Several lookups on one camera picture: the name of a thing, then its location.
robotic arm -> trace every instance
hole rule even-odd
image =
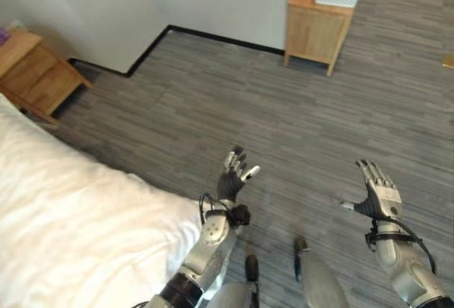
[[[356,162],[365,176],[367,199],[359,204],[342,202],[346,209],[372,218],[371,232],[366,242],[388,274],[397,294],[413,308],[454,308],[442,284],[436,277],[436,263],[423,241],[402,223],[402,201],[391,178],[376,164],[366,160]],[[429,270],[415,249],[418,243],[427,254]]]
[[[202,230],[199,240],[180,265],[177,274],[155,295],[145,308],[194,308],[220,274],[225,274],[235,246],[239,226],[248,225],[246,205],[236,206],[236,196],[260,167],[245,171],[246,155],[240,147],[227,156],[218,182],[218,200],[204,194],[200,200]],[[211,210],[203,216],[202,205],[208,197]]]

drawer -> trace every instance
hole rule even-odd
[[[0,79],[0,84],[21,97],[55,64],[57,59],[38,46]]]
[[[58,63],[23,95],[46,114],[51,114],[80,84],[77,74]]]
[[[345,16],[312,9],[289,8],[287,45],[291,55],[330,63]]]

bed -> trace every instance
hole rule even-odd
[[[199,237],[197,205],[77,152],[0,94],[0,307],[129,308]]]

black baseboard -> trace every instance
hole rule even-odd
[[[284,55],[284,50],[267,47],[266,45],[260,45],[260,44],[255,44],[255,43],[251,43],[251,42],[246,42],[244,40],[236,40],[234,38],[229,38],[229,37],[224,37],[224,36],[219,36],[219,35],[213,35],[212,33],[205,33],[203,31],[192,30],[192,29],[188,29],[188,28],[182,28],[181,26],[168,26],[168,28],[170,30],[178,31],[180,33],[188,33],[190,35],[195,35],[195,36],[199,36],[199,37],[203,37],[203,38],[209,38],[210,40],[218,40],[220,42],[235,44],[235,45],[239,45],[239,46],[245,47],[245,48],[265,51],[266,53],[272,53],[272,54],[276,54],[276,55]]]
[[[123,76],[123,77],[131,77],[131,76],[133,76],[133,74],[137,70],[137,68],[139,68],[139,66],[145,60],[145,58],[147,58],[147,56],[149,56],[149,54],[153,51],[153,49],[156,47],[156,45],[158,45],[159,42],[167,35],[167,32],[169,31],[169,27],[170,26],[167,26],[159,34],[159,36],[156,37],[156,39],[150,44],[150,46],[147,48],[147,50],[145,50],[142,53],[142,55],[140,55],[140,57],[134,62],[134,64],[131,65],[131,67],[129,68],[129,70],[127,72],[119,72],[118,70],[113,70],[113,69],[110,69],[110,68],[107,68],[107,67],[103,67],[102,65],[96,65],[94,63],[83,61],[83,60],[80,60],[78,58],[73,58],[73,57],[70,58],[68,60],[68,62],[71,63],[72,65],[74,65],[76,62],[78,62],[78,63],[82,63],[84,65],[90,65],[92,67],[95,67],[95,68],[98,68],[98,69],[101,69],[101,70],[105,70],[107,72],[111,72],[111,73],[116,74],[116,75],[120,75],[120,76]]]
[[[116,75],[120,75],[120,76],[123,76],[123,77],[131,77],[134,74],[134,72],[137,70],[137,68],[139,68],[139,66],[145,60],[145,58],[147,58],[147,56],[149,56],[149,54],[153,51],[153,49],[159,44],[159,42],[167,35],[167,33],[170,30],[177,31],[179,33],[187,33],[187,34],[190,34],[190,35],[195,35],[195,36],[199,36],[199,37],[203,37],[203,38],[208,38],[210,40],[217,40],[217,41],[224,42],[224,43],[235,44],[235,45],[239,45],[241,47],[250,48],[250,49],[254,49],[254,50],[265,51],[266,53],[272,53],[272,54],[276,54],[276,55],[283,55],[284,54],[284,51],[282,49],[276,49],[276,48],[267,47],[266,45],[260,45],[260,44],[245,42],[244,40],[236,40],[236,39],[228,38],[228,37],[224,37],[224,36],[213,35],[211,33],[205,33],[203,31],[183,28],[181,26],[168,25],[159,34],[159,36],[156,37],[156,39],[150,44],[150,46],[147,48],[147,50],[145,50],[143,52],[143,54],[140,55],[140,57],[134,62],[134,64],[131,65],[131,67],[129,68],[129,70],[127,72],[119,72],[118,70],[113,70],[113,69],[110,69],[110,68],[106,68],[106,67],[103,67],[101,65],[96,65],[94,63],[83,61],[83,60],[80,60],[78,58],[73,58],[73,57],[70,58],[68,60],[68,62],[71,63],[72,65],[75,64],[76,62],[77,63],[82,63],[84,65],[90,65],[92,67],[95,67],[95,68],[98,68],[98,69],[101,69],[101,70],[105,70],[107,72],[111,72],[111,73],[116,74]]]

wooden side table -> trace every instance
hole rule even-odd
[[[354,13],[354,8],[315,0],[289,0],[285,65],[290,56],[306,58],[328,64],[331,75]]]
[[[43,38],[21,30],[0,46],[0,92],[16,106],[56,124],[51,114],[80,84],[92,84]]]

